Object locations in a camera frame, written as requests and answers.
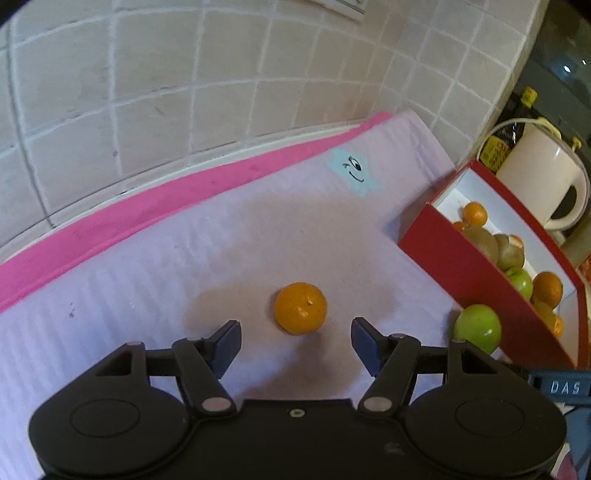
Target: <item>kiwi fruit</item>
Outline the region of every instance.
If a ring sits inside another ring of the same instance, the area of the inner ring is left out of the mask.
[[[525,251],[511,243],[511,239],[504,233],[494,236],[496,245],[499,248],[499,260],[497,266],[504,272],[513,267],[523,268],[525,264]]]
[[[494,264],[499,260],[499,247],[495,238],[481,226],[469,226],[464,230],[466,238]]]

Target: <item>light purple cloth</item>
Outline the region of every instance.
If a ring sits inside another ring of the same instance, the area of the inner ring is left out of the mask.
[[[366,159],[382,188],[360,196],[329,151],[162,220],[0,314],[0,478],[41,474],[30,415],[127,341],[166,348],[240,320],[242,350],[222,381],[237,400],[358,401],[372,378],[350,345],[356,316],[443,345],[458,306],[396,240],[453,163],[412,112],[339,148]],[[328,299],[312,335],[290,336],[272,318],[274,294],[296,281]]]

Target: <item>white kettle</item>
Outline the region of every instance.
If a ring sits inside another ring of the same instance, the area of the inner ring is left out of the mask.
[[[525,127],[496,177],[546,230],[566,230],[579,221],[589,202],[591,187],[587,171],[573,148],[560,138],[558,129],[545,118],[507,120],[485,138],[516,122],[532,125]],[[483,147],[484,144],[476,158],[480,158]],[[551,219],[571,186],[577,191],[573,209],[562,218]]]

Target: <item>soy sauce bottle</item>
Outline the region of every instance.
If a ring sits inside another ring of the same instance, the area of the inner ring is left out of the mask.
[[[511,113],[512,118],[531,118],[531,108],[538,98],[538,92],[526,87],[519,105]],[[498,172],[509,153],[523,136],[525,124],[514,123],[501,128],[491,136],[480,154],[480,161],[494,173]]]

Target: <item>red cardboard box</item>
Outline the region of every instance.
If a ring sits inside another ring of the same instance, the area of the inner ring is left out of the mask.
[[[485,228],[489,232],[521,237],[524,268],[532,278],[551,271],[561,279],[564,295],[554,310],[564,320],[560,339],[505,274],[453,227],[452,223],[461,219],[461,208],[472,201],[488,211]],[[482,303],[494,309],[503,328],[501,348],[514,363],[526,368],[589,366],[583,281],[533,215],[477,161],[457,173],[425,205],[399,246],[463,308]]]

